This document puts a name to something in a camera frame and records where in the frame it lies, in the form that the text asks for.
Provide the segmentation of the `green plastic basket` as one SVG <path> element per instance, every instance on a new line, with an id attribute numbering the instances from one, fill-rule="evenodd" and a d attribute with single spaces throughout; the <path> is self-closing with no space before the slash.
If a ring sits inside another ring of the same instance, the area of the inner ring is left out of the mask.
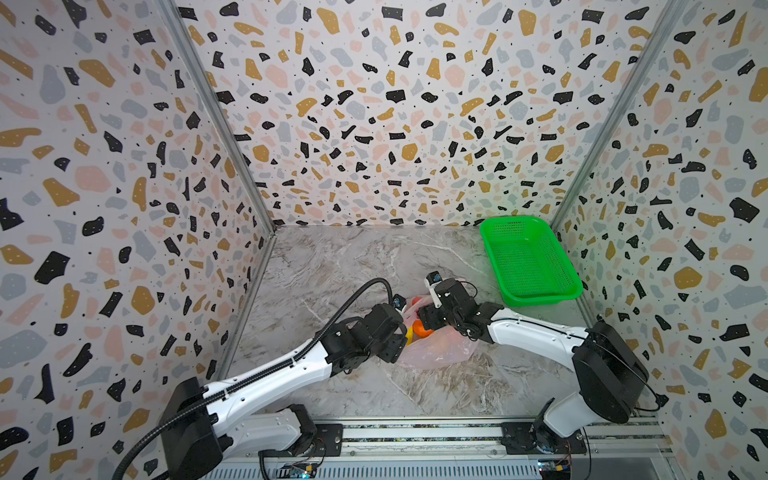
<path id="1" fill-rule="evenodd" d="M 511 308 L 577 299 L 582 282 L 552 229 L 530 216 L 491 218 L 479 231 L 501 297 Z"/>

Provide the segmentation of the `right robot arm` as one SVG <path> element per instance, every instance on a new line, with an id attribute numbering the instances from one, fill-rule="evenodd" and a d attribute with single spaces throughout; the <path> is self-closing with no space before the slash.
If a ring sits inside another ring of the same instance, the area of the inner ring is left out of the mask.
<path id="1" fill-rule="evenodd" d="M 427 275 L 425 285 L 432 303 L 418 310 L 418 318 L 427 329 L 450 326 L 471 341 L 526 350 L 576 377 L 576 391 L 547 401 L 533 422 L 513 428 L 505 446 L 553 454 L 592 423 L 629 421 L 649 374 L 613 327 L 603 321 L 591 328 L 558 325 L 492 302 L 478 303 L 461 281 L 437 272 Z"/>

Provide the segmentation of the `pink plastic bag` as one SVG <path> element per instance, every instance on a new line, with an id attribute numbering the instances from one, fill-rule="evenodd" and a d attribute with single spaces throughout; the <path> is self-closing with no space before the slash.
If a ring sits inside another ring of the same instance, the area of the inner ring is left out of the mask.
<path id="1" fill-rule="evenodd" d="M 416 296 L 409 301 L 404 312 L 404 324 L 407 329 L 415 320 L 419 320 L 418 309 L 432 303 L 429 295 Z M 396 365 L 415 370 L 444 368 L 469 360 L 477 346 L 476 342 L 446 326 L 434 331 L 428 338 L 419 338 L 411 345 L 406 345 Z"/>

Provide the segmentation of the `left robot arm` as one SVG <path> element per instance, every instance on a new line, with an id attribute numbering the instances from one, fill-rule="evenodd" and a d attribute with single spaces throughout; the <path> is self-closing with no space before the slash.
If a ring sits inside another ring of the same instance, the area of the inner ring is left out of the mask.
<path id="1" fill-rule="evenodd" d="M 317 436 L 303 405 L 276 414 L 262 408 L 288 394 L 351 373 L 376 357 L 394 363 L 407 343 L 396 296 L 363 317 L 335 323 L 316 338 L 261 368 L 207 385 L 190 378 L 172 393 L 161 416 L 160 434 L 167 479 L 199 479 L 225 458 L 248 449 L 301 455 Z"/>

